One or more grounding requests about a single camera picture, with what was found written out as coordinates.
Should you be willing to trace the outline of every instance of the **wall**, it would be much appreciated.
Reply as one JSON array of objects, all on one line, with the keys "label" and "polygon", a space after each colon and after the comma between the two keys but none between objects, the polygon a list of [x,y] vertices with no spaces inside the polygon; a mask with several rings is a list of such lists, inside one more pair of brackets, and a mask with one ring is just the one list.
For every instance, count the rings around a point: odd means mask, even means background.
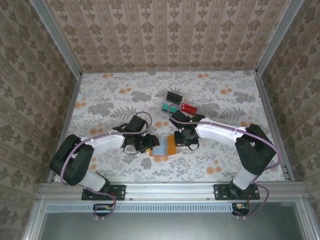
[{"label": "wall", "polygon": [[289,0],[45,0],[83,72],[253,69]]},{"label": "wall", "polygon": [[305,0],[263,73],[298,181],[320,223],[320,1]]},{"label": "wall", "polygon": [[0,239],[28,223],[74,84],[29,1],[0,1]]}]

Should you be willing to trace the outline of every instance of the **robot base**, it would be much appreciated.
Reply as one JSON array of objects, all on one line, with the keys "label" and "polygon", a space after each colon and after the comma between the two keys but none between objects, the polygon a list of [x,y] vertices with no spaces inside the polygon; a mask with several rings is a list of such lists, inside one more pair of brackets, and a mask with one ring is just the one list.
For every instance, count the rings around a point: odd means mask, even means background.
[{"label": "robot base", "polygon": [[231,193],[230,184],[215,184],[213,185],[215,200],[259,200],[259,190],[254,184],[250,184],[246,190],[241,192],[237,198]]},{"label": "robot base", "polygon": [[[124,201],[126,196],[126,185],[108,185],[108,189],[102,188],[100,192],[107,193],[115,197],[117,201]],[[111,201],[112,199],[105,195],[94,194],[86,189],[82,190],[81,200],[84,201]]]}]

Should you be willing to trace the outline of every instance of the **orange block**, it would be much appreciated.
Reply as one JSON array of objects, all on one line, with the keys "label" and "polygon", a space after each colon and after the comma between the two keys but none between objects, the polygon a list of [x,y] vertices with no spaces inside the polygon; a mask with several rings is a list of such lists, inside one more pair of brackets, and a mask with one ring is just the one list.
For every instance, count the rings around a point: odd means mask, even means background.
[{"label": "orange block", "polygon": [[175,142],[175,135],[170,135],[166,138],[167,142],[167,151],[166,155],[171,156],[177,153],[177,146]]}]

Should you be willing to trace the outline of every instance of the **ventilation grille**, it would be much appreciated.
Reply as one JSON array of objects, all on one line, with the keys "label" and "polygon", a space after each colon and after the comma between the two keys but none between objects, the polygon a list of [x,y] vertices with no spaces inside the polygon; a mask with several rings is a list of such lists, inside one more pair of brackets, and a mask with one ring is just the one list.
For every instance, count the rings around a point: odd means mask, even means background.
[{"label": "ventilation grille", "polygon": [[[93,203],[49,203],[46,213],[93,213]],[[117,203],[115,213],[231,213],[232,203]]]}]

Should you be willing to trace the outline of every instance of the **table surface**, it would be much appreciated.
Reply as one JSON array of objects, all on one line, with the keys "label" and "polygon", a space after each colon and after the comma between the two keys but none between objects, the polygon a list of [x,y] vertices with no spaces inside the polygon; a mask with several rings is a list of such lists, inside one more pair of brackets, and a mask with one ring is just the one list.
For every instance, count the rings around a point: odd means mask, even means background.
[{"label": "table surface", "polygon": [[[173,71],[85,73],[68,134],[97,136],[127,123],[140,111],[152,116],[150,133],[159,138],[177,131],[161,111],[167,92],[200,105],[206,117],[220,123],[247,127],[259,125],[272,139],[253,71]],[[152,157],[127,155],[113,149],[93,156],[90,168],[111,182],[216,182],[230,181],[241,167],[237,151],[211,139],[199,139],[200,147],[177,154]],[[280,167],[264,172],[259,181],[283,181]]]}]

